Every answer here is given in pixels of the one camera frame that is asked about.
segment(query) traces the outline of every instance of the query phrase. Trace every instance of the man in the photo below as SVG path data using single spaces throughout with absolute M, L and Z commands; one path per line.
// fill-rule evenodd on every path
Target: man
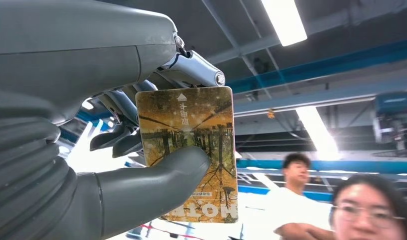
M 310 159 L 301 153 L 292 153 L 283 161 L 286 182 L 270 192 L 268 210 L 273 220 L 272 227 L 283 240 L 334 240 L 330 230 L 329 206 L 304 196 L 305 184 L 309 181 Z

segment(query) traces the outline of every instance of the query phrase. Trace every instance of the robotic hand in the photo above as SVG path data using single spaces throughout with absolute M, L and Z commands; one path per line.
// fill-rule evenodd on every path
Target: robotic hand
M 174 37 L 178 53 L 168 62 L 158 67 L 154 74 L 162 77 L 174 88 L 188 88 L 185 83 L 198 86 L 223 86 L 225 76 L 218 68 L 211 65 L 195 51 L 186 51 L 183 40 Z M 145 80 L 133 86 L 124 87 L 133 92 L 156 91 L 155 85 Z M 140 134 L 132 135 L 139 127 L 138 112 L 133 99 L 122 90 L 110 90 L 99 96 L 101 102 L 116 116 L 119 124 L 113 132 L 102 133 L 94 137 L 90 143 L 90 150 L 112 148 L 114 158 L 125 156 L 143 149 Z
M 107 239 L 191 195 L 210 165 L 197 147 L 153 167 L 76 174 L 55 144 L 57 125 L 88 97 L 106 101 L 126 137 L 146 79 L 160 89 L 224 84 L 222 72 L 182 46 L 162 14 L 92 0 L 0 0 L 0 240 Z M 95 147 L 122 155 L 140 148 L 131 143 Z

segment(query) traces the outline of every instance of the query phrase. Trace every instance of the metal joint screw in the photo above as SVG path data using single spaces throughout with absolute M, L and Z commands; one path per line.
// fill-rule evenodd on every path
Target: metal joint screw
M 224 86 L 224 84 L 226 83 L 226 77 L 225 77 L 224 74 L 222 74 L 222 73 L 218 73 L 218 74 L 215 76 L 215 80 L 216 80 L 216 83 L 217 83 L 219 86 Z
M 183 49 L 185 47 L 185 41 L 183 41 L 183 39 L 179 36 L 175 36 L 174 37 L 175 40 L 175 44 L 177 45 L 177 47 L 179 47 L 180 49 Z

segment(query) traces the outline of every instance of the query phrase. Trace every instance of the card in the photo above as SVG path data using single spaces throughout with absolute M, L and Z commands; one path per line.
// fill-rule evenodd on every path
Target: card
M 186 146 L 202 148 L 211 160 L 192 196 L 163 217 L 190 223 L 237 222 L 232 90 L 221 86 L 144 91 L 136 94 L 136 104 L 147 166 Z

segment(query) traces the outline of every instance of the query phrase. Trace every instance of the eyeglasses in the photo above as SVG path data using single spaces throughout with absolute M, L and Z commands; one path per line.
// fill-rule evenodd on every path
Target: eyeglasses
M 333 206 L 333 209 L 340 210 L 343 219 L 349 222 L 356 221 L 361 215 L 361 212 L 365 210 L 363 207 L 352 205 Z M 386 209 L 373 208 L 370 209 L 368 213 L 371 224 L 382 229 L 388 229 L 395 221 L 405 219 L 404 217 L 393 216 L 393 214 Z

